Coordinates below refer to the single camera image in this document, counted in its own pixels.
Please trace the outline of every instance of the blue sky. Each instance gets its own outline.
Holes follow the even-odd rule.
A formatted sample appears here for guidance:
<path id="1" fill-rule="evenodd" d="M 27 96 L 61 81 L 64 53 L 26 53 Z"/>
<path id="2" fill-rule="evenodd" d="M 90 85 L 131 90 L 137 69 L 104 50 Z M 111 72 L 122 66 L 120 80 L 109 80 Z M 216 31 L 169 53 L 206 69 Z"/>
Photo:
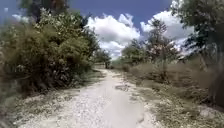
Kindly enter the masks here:
<path id="1" fill-rule="evenodd" d="M 7 18 L 26 20 L 18 10 L 18 0 L 1 0 L 0 22 Z M 165 22 L 164 36 L 174 39 L 177 47 L 180 41 L 193 32 L 183 30 L 179 18 L 167 9 L 174 5 L 172 0 L 70 0 L 71 9 L 82 14 L 91 13 L 88 26 L 98 35 L 101 48 L 109 51 L 112 58 L 121 55 L 121 50 L 132 39 L 142 39 L 151 30 L 152 18 Z"/>
<path id="2" fill-rule="evenodd" d="M 18 0 L 1 0 L 0 20 L 18 14 Z M 119 17 L 120 14 L 129 13 L 135 18 L 133 22 L 140 27 L 141 21 L 147 21 L 154 14 L 169 8 L 171 0 L 70 0 L 72 9 L 80 10 L 81 13 L 92 13 L 93 16 L 101 16 L 103 13 Z"/>

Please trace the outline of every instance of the dirt road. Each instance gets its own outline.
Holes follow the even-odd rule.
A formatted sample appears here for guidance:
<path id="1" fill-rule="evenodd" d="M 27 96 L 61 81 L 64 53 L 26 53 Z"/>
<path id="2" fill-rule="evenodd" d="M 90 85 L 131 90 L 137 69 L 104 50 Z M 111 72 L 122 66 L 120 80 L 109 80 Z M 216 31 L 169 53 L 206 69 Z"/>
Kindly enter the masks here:
<path id="1" fill-rule="evenodd" d="M 101 70 L 100 82 L 80 90 L 51 116 L 38 115 L 20 128 L 156 128 L 155 117 L 143 102 L 131 98 L 134 85 L 121 75 Z"/>

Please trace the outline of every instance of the shrub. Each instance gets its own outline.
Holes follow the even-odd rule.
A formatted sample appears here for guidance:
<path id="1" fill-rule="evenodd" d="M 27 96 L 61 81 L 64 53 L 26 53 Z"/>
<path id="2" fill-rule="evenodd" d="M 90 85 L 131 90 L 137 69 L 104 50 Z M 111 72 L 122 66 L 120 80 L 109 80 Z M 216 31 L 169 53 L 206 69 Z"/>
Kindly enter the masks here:
<path id="1" fill-rule="evenodd" d="M 98 46 L 94 33 L 81 23 L 78 13 L 51 16 L 43 11 L 38 24 L 5 27 L 0 35 L 2 75 L 17 80 L 25 95 L 79 81 L 78 77 L 91 68 L 89 60 Z"/>

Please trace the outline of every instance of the green tree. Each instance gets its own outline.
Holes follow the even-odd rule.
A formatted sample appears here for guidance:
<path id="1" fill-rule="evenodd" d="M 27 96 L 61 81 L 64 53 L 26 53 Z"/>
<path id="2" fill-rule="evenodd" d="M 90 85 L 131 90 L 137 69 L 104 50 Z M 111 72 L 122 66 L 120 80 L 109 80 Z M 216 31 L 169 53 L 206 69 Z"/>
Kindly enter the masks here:
<path id="1" fill-rule="evenodd" d="M 95 34 L 80 26 L 82 20 L 79 13 L 43 10 L 39 23 L 5 26 L 0 33 L 4 76 L 19 80 L 28 94 L 79 81 L 98 47 Z"/>
<path id="2" fill-rule="evenodd" d="M 51 14 L 59 14 L 67 10 L 68 0 L 19 0 L 19 8 L 24 9 L 28 16 L 39 22 L 42 8 Z"/>
<path id="3" fill-rule="evenodd" d="M 105 50 L 99 49 L 94 54 L 94 61 L 97 63 L 105 63 L 106 68 L 109 68 L 110 60 L 110 54 Z"/>
<path id="4" fill-rule="evenodd" d="M 214 55 L 214 64 L 222 65 L 224 51 L 224 1 L 222 0 L 177 0 L 172 7 L 174 15 L 178 16 L 183 27 L 193 27 L 195 33 L 189 35 L 185 47 L 194 49 L 202 54 L 205 60 L 207 55 Z"/>
<path id="5" fill-rule="evenodd" d="M 153 19 L 151 23 L 153 28 L 150 31 L 148 43 L 146 44 L 147 56 L 152 62 L 161 61 L 162 71 L 161 77 L 166 79 L 167 63 L 178 58 L 178 51 L 174 48 L 172 40 L 163 36 L 166 31 L 166 25 L 164 22 Z"/>
<path id="6" fill-rule="evenodd" d="M 129 65 L 139 64 L 146 59 L 145 49 L 137 40 L 132 40 L 131 44 L 122 50 L 122 58 Z"/>

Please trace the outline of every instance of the white cloud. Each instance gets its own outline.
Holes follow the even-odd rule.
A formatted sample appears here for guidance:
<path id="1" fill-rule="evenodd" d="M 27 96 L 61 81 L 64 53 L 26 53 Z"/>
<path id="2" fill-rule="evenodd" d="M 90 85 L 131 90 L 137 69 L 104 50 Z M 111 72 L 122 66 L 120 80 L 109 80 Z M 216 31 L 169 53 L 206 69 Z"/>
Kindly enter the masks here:
<path id="1" fill-rule="evenodd" d="M 167 31 L 164 33 L 164 36 L 172 39 L 181 39 L 186 38 L 190 33 L 193 32 L 193 28 L 183 29 L 180 19 L 176 16 L 172 16 L 171 11 L 163 11 L 153 16 L 155 19 L 159 19 L 165 22 L 167 26 Z M 150 26 L 152 19 L 148 20 L 147 23 L 141 22 L 141 28 L 143 32 L 149 32 L 152 30 Z"/>
<path id="2" fill-rule="evenodd" d="M 118 21 L 132 27 L 133 26 L 132 19 L 133 19 L 133 16 L 126 13 L 125 15 L 121 14 Z"/>
<path id="3" fill-rule="evenodd" d="M 9 11 L 9 8 L 4 8 L 4 12 L 8 12 Z"/>
<path id="4" fill-rule="evenodd" d="M 118 20 L 104 14 L 102 18 L 89 18 L 87 26 L 98 35 L 101 48 L 109 51 L 112 58 L 116 58 L 132 39 L 140 38 L 140 32 L 133 26 L 132 19 L 130 14 L 121 14 Z"/>
<path id="5" fill-rule="evenodd" d="M 14 17 L 17 21 L 29 22 L 29 18 L 22 15 L 13 14 L 12 17 Z"/>

